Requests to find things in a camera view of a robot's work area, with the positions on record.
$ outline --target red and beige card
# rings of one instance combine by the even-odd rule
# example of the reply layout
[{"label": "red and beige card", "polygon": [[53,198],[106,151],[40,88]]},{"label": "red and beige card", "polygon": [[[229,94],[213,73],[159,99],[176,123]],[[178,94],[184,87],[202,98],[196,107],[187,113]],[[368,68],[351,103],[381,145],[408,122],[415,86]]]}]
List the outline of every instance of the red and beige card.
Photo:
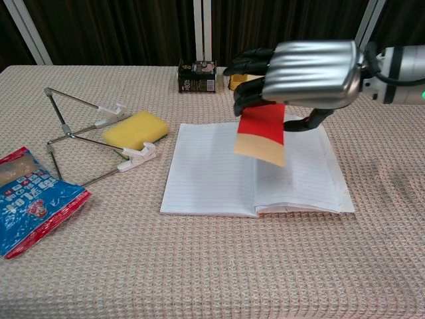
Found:
[{"label": "red and beige card", "polygon": [[236,154],[285,166],[284,104],[246,108],[234,144]]}]

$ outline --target snack package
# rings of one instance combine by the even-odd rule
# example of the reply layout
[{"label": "snack package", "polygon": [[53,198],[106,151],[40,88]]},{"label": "snack package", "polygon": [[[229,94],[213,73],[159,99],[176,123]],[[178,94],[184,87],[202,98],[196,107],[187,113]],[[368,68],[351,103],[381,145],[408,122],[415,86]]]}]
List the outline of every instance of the snack package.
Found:
[{"label": "snack package", "polygon": [[0,255],[10,259],[25,252],[90,196],[53,178],[25,147],[0,159]]}]

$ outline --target beige textured tablecloth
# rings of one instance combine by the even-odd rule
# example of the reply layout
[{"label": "beige textured tablecloth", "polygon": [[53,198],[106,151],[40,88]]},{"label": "beige textured tablecloth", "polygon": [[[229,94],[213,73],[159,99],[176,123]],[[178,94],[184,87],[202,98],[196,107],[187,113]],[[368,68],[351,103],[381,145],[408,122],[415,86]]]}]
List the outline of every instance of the beige textured tablecloth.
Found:
[{"label": "beige textured tablecloth", "polygon": [[[169,123],[159,157],[88,187],[84,208],[0,261],[2,318],[425,316],[425,107],[366,96],[325,123],[355,214],[162,216],[179,124],[235,121],[232,92],[179,94],[175,67],[13,66],[0,74],[0,156],[25,145],[51,171],[51,86]],[[56,95],[73,130],[96,112]],[[304,116],[307,110],[289,107]],[[100,132],[86,134],[101,140]],[[55,144],[68,181],[112,169],[110,150]]]}]

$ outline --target black box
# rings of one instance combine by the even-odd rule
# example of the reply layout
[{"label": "black box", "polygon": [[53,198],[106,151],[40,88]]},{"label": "black box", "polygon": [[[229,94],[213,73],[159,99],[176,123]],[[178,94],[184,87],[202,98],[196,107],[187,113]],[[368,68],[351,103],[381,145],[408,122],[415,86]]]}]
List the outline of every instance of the black box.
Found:
[{"label": "black box", "polygon": [[215,92],[215,61],[183,61],[180,60],[177,73],[179,92]]}]

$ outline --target notebook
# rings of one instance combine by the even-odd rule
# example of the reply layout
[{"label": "notebook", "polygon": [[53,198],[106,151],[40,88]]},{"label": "notebook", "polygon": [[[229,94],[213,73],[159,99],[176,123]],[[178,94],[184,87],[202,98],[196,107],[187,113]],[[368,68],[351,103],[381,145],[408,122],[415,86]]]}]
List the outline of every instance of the notebook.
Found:
[{"label": "notebook", "polygon": [[285,132],[285,167],[234,153],[237,129],[237,122],[180,125],[161,213],[354,212],[323,126]]}]

